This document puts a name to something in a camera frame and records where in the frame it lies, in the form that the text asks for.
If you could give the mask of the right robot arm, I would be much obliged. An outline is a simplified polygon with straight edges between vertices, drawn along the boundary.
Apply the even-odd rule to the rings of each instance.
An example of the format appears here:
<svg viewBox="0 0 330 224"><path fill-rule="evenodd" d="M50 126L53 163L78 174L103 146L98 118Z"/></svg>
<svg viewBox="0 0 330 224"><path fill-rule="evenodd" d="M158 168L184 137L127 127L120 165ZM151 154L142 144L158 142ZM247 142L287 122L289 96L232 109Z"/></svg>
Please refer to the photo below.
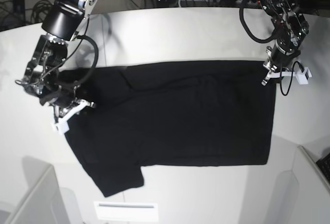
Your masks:
<svg viewBox="0 0 330 224"><path fill-rule="evenodd" d="M79 111L77 107L95 107L93 102L78 98L76 90L91 76L98 62L99 52L95 41L79 33L88 25L97 1L54 0L41 25L46 33L40 36L24 76L15 81L27 94L37 97L41 105L48 104L53 108L56 123L76 114ZM61 82L58 78L59 69L70 58L68 42L76 39L88 41L94 47L92 66L81 79Z"/></svg>

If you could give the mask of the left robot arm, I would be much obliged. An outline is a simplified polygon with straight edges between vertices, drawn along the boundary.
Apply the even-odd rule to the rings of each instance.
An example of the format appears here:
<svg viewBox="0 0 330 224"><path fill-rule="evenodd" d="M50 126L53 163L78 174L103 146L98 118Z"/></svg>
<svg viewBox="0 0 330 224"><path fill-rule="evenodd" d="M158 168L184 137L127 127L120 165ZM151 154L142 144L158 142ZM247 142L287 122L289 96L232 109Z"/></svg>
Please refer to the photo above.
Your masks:
<svg viewBox="0 0 330 224"><path fill-rule="evenodd" d="M264 12L270 16L274 30L266 39L257 38L244 19L244 9L249 1L242 0L239 7L239 18L245 32L260 44L275 41L274 47L267 48L268 58L263 64L268 70L262 81L265 86L275 73L288 69L300 55L300 46L309 33L309 24L294 0L259 0Z"/></svg>

